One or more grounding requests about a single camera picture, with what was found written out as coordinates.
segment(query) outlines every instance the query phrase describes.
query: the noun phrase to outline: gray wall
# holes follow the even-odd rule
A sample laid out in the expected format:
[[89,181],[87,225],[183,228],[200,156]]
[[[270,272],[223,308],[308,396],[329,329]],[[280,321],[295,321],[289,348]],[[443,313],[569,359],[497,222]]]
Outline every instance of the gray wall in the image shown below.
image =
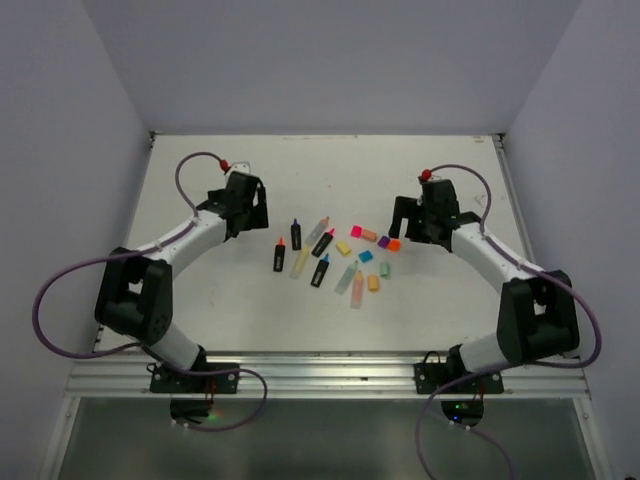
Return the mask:
[[537,259],[570,272],[600,315],[587,378],[618,475],[636,476],[639,18],[635,0],[585,0],[507,135]]
[[84,0],[170,133],[507,129],[579,0]]
[[[0,7],[0,478],[34,478],[70,362],[31,330],[31,301],[61,267],[122,240],[146,132],[75,0]],[[87,349],[99,269],[45,301],[45,330]]]

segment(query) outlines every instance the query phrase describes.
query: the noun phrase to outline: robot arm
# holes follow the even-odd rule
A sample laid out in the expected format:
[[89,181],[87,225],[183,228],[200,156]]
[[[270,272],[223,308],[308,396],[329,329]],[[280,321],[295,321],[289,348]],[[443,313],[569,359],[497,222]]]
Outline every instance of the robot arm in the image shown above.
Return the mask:
[[[172,321],[173,280],[209,249],[242,231],[268,227],[264,185],[248,171],[248,164],[232,166],[226,187],[208,193],[197,207],[197,218],[138,249],[155,250],[152,253],[109,262],[96,302],[96,320],[138,340],[172,365],[197,369],[204,350]],[[176,236],[177,240],[162,247]],[[120,247],[112,255],[128,251]]]
[[[496,370],[530,363],[565,353],[578,347],[580,337],[573,298],[562,289],[522,270],[540,267],[522,259],[515,266],[499,254],[480,229],[480,217],[460,212],[450,180],[419,177],[420,198],[396,197],[389,236],[398,238],[404,219],[405,236],[421,243],[437,244],[469,263],[500,294],[496,331],[484,338],[456,345],[449,350],[446,377],[439,383],[460,378],[470,372]],[[492,237],[512,257],[519,258]],[[570,285],[561,271],[546,272]]]

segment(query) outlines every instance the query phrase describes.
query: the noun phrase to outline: metal frame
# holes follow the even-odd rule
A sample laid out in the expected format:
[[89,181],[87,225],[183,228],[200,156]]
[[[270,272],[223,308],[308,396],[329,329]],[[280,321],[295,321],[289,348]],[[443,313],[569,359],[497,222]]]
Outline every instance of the metal frame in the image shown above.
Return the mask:
[[[422,354],[263,354],[211,355],[208,362],[234,362],[264,376],[269,398],[274,399],[417,399],[413,364]],[[437,362],[435,356],[429,362]],[[113,356],[77,363],[66,394],[75,397],[139,398],[152,395],[145,355]],[[580,370],[522,367],[503,374],[505,393],[500,398],[586,399],[588,392]],[[262,385],[243,375],[234,398],[258,398]],[[180,395],[189,398],[198,395]],[[465,395],[443,395],[464,398]]]
[[[517,228],[529,260],[535,263],[531,243],[523,222],[520,205],[513,188],[502,136],[491,136],[514,208]],[[237,362],[262,374],[269,385],[269,398],[274,399],[366,399],[400,400],[426,398],[418,396],[413,381],[413,364],[422,360],[424,352],[370,354],[283,354],[238,353],[210,355],[209,362]],[[431,356],[430,362],[439,359]],[[80,399],[83,397],[162,398],[170,395],[151,394],[146,366],[150,358],[142,352],[131,352],[100,360],[76,362],[56,423],[40,479],[57,478],[73,429]],[[590,395],[582,370],[558,370],[521,367],[504,372],[505,393],[487,395],[500,399],[573,399],[576,417],[585,441],[595,477],[612,478],[611,466],[593,417]],[[233,398],[258,398],[262,385],[254,378],[242,376],[238,393]],[[443,399],[464,398],[442,395]]]

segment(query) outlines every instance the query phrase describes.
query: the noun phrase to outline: purple cable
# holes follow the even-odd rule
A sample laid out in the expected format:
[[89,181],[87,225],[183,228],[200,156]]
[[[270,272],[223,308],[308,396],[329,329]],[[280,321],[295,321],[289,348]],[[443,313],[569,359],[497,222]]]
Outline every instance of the purple cable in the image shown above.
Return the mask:
[[206,433],[218,433],[218,432],[226,432],[228,430],[234,430],[236,428],[242,427],[243,425],[246,425],[247,423],[251,422],[252,420],[254,420],[258,415],[260,415],[260,413],[262,413],[262,411],[264,410],[265,405],[267,404],[267,394],[268,394],[268,387],[267,387],[267,381],[264,379],[264,377],[262,375],[260,375],[258,372],[256,372],[255,370],[251,370],[248,368],[233,368],[233,369],[229,369],[229,370],[216,370],[215,372],[210,371],[210,372],[198,372],[198,371],[192,371],[192,370],[185,370],[184,368],[180,368],[177,365],[173,365],[172,363],[167,362],[166,360],[161,359],[160,357],[158,357],[155,353],[153,353],[151,350],[149,350],[147,347],[143,346],[142,350],[149,355],[150,357],[153,357],[154,359],[162,362],[166,367],[170,368],[171,370],[181,373],[183,375],[190,375],[192,377],[215,377],[218,375],[229,375],[229,374],[234,374],[234,375],[239,375],[240,373],[248,373],[250,375],[253,375],[254,377],[256,377],[260,383],[262,383],[262,399],[260,400],[260,403],[258,404],[257,408],[249,415],[247,415],[246,417],[244,417],[242,420],[238,420],[235,423],[232,423],[230,425],[224,425],[222,427],[203,427],[202,425],[196,425],[196,424],[187,424],[187,428],[190,428],[191,430],[197,430],[199,432],[206,432]]
[[[459,385],[461,383],[465,383],[465,382],[467,382],[469,380],[472,380],[472,379],[477,378],[477,377],[481,377],[482,375],[486,375],[488,373],[495,373],[495,370],[491,370],[491,369],[479,370],[479,371],[471,373],[469,375],[465,375],[464,377],[456,378],[455,380],[452,380],[449,383],[446,383],[446,384],[442,385],[441,387],[438,387],[436,390],[434,390],[434,392],[431,395],[429,395],[429,398],[427,399],[427,401],[424,402],[424,405],[422,406],[422,409],[420,410],[420,415],[418,416],[418,421],[416,423],[416,427],[415,427],[415,430],[414,430],[414,440],[415,440],[415,445],[416,445],[416,452],[418,454],[418,459],[420,460],[420,463],[422,464],[422,468],[424,469],[426,474],[429,475],[429,478],[431,478],[432,480],[437,480],[437,477],[433,473],[433,470],[431,470],[431,468],[427,464],[427,460],[424,458],[424,453],[422,452],[422,437],[421,437],[422,421],[424,420],[424,417],[425,417],[427,411],[429,410],[429,407],[433,403],[433,400],[436,398],[436,395],[439,395],[439,394],[441,394],[443,392],[446,392],[447,390],[449,390],[450,388],[455,387],[456,385]],[[457,423],[454,423],[454,425],[458,426],[459,428],[466,429],[465,426],[463,426],[463,425],[459,425]],[[477,435],[477,436],[479,436],[481,438],[484,438],[486,441],[491,443],[494,447],[496,447],[500,451],[502,456],[507,461],[507,465],[509,467],[509,480],[515,480],[515,478],[516,478],[516,473],[515,473],[516,469],[515,469],[515,466],[513,465],[513,461],[511,460],[511,457],[509,457],[509,454],[507,453],[506,448],[504,448],[504,446],[497,439],[495,439],[494,437],[492,437],[491,435],[489,435],[486,432],[483,432],[483,431],[478,430],[476,428],[472,428],[469,431],[471,433],[473,433],[474,435]]]
[[[485,207],[484,212],[482,213],[482,216],[480,217],[480,233],[482,233],[482,235],[484,236],[485,240],[487,241],[487,243],[489,243],[489,245],[491,245],[491,247],[498,252],[502,257],[504,257],[505,260],[507,260],[509,263],[515,265],[518,268],[521,268],[523,271],[531,274],[531,275],[536,275],[550,283],[552,283],[553,285],[562,288],[565,292],[567,292],[569,295],[571,295],[584,309],[584,311],[586,312],[587,316],[589,317],[589,321],[591,322],[591,326],[593,327],[593,331],[594,331],[594,335],[595,335],[595,345],[594,345],[594,349],[592,354],[589,356],[589,358],[587,358],[584,361],[580,361],[580,362],[567,362],[567,363],[554,363],[554,362],[544,362],[544,361],[538,361],[538,362],[533,362],[535,365],[540,365],[540,366],[545,366],[545,367],[553,367],[553,368],[583,368],[583,367],[587,367],[591,364],[593,364],[593,362],[595,362],[597,360],[597,358],[600,356],[600,352],[602,351],[602,333],[600,331],[600,325],[598,324],[598,320],[596,318],[595,312],[593,311],[593,309],[589,306],[589,304],[587,303],[587,301],[584,299],[584,297],[582,297],[582,295],[580,295],[578,292],[576,292],[573,288],[571,288],[569,285],[565,284],[564,282],[561,282],[560,280],[552,277],[551,275],[547,274],[546,272],[542,272],[542,271],[538,271],[536,269],[533,269],[531,267],[528,267],[526,265],[521,265],[519,260],[517,258],[512,257],[506,250],[504,250],[500,245],[498,245],[498,243],[496,243],[493,238],[491,238],[491,236],[489,235],[485,235],[485,224],[487,221],[487,217],[489,216],[489,212],[491,210],[491,204],[493,201],[493,197],[492,197],[492,193],[491,193],[491,187],[489,186],[489,183],[487,182],[487,180],[476,170],[474,170],[473,168],[467,167],[465,165],[458,165],[458,164],[445,164],[445,165],[440,165],[437,166],[435,168],[431,169],[431,172],[437,172],[438,170],[443,170],[446,168],[455,168],[458,170],[464,170],[465,172],[471,173],[472,175],[474,175],[478,180],[480,180],[480,182],[482,183],[482,185],[485,188],[485,191],[487,193],[487,206]],[[471,373],[469,375],[465,375],[464,377],[460,377],[457,378],[455,380],[452,380],[451,382],[442,385],[441,387],[437,388],[427,399],[427,401],[424,403],[422,410],[420,411],[420,415],[418,416],[418,421],[416,423],[416,427],[414,430],[414,440],[415,440],[415,445],[416,445],[416,452],[418,454],[418,458],[420,460],[420,463],[422,464],[422,468],[424,469],[424,471],[427,473],[427,475],[433,479],[436,480],[436,476],[433,473],[433,471],[431,470],[431,468],[429,467],[429,465],[427,464],[427,461],[424,457],[424,453],[422,452],[422,438],[420,436],[421,433],[421,428],[422,428],[422,421],[424,420],[424,417],[427,413],[427,411],[429,410],[429,407],[431,406],[431,404],[433,403],[433,400],[435,399],[436,395],[439,395],[443,392],[446,392],[447,390],[449,390],[452,387],[455,387],[456,385],[459,385],[461,383],[465,383],[469,380],[472,380],[474,378],[480,377],[482,375],[486,375],[489,373],[497,373],[495,372],[495,370],[491,370],[491,369],[484,369],[484,370],[480,370],[478,372],[474,372]],[[479,437],[484,438],[485,440],[487,440],[489,443],[491,443],[492,445],[494,445],[502,454],[502,456],[505,458],[505,460],[507,461],[507,464],[509,466],[509,479],[513,480],[515,479],[515,467],[513,465],[513,461],[511,460],[511,458],[509,457],[509,454],[507,453],[506,449],[504,448],[504,446],[502,446],[500,444],[500,442],[493,438],[491,435],[489,435],[486,432],[483,432],[481,430],[477,430],[475,428],[470,430],[472,433],[474,433],[475,435],[478,435]]]

